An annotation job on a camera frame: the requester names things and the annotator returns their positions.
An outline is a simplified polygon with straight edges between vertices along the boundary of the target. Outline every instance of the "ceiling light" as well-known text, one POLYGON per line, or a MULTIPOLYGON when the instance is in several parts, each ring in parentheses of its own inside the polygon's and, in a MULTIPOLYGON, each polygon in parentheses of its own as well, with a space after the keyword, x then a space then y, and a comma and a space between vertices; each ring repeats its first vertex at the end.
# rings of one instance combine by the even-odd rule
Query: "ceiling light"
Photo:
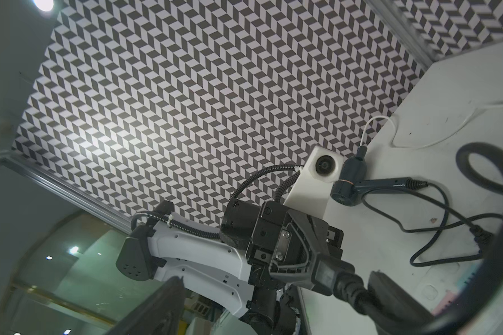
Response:
POLYGON ((43 12, 48 12, 54 7, 54 0, 34 0, 34 4, 43 12))

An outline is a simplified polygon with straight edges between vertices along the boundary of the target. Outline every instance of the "black hair dryer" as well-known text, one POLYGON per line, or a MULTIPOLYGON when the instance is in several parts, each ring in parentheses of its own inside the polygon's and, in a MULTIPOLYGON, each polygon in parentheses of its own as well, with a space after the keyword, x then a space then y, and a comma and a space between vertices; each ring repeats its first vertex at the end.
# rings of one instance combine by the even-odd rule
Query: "black hair dryer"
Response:
MULTIPOLYGON (((339 180, 334 183, 330 192, 330 197, 338 203, 345 206, 355 206, 359 203, 360 195, 383 186, 419 190, 429 185, 425 181, 415 180, 410 177, 364 180, 367 174, 366 153, 367 147, 361 146, 355 156, 350 157, 343 163, 339 180)), ((395 191, 388 189, 373 193, 395 193, 395 191)))

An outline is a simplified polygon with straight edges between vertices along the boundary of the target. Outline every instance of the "white wall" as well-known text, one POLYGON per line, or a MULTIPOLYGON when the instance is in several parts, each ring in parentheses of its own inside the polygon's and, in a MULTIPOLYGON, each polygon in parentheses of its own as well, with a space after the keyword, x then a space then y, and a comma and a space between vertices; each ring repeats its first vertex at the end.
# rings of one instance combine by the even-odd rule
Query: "white wall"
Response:
POLYGON ((0 150, 13 143, 60 7, 43 14, 32 0, 0 0, 0 150))
POLYGON ((66 200, 0 166, 0 301, 28 248, 76 211, 66 200))

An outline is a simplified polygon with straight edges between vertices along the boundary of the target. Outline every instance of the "camera lens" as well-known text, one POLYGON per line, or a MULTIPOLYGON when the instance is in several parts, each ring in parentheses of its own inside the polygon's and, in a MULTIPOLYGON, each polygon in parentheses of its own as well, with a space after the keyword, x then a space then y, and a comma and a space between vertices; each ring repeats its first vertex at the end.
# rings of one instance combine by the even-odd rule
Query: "camera lens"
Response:
POLYGON ((335 161, 331 156, 322 156, 315 164, 315 170, 321 176, 329 175, 335 168, 335 161))

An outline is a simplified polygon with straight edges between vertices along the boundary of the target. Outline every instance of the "black connector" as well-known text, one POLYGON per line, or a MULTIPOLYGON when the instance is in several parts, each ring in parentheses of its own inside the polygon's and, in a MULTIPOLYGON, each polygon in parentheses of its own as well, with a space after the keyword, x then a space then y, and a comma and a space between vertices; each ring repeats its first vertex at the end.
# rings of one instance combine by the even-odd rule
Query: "black connector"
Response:
POLYGON ((483 255, 489 249, 490 244, 492 244, 493 233, 485 231, 481 226, 475 225, 471 227, 469 231, 473 234, 475 243, 479 246, 479 253, 483 255))
POLYGON ((360 304, 360 300, 372 297, 363 285, 363 279, 357 274, 350 272, 341 272, 337 276, 334 286, 334 296, 346 301, 356 312, 363 315, 365 315, 365 312, 360 304))

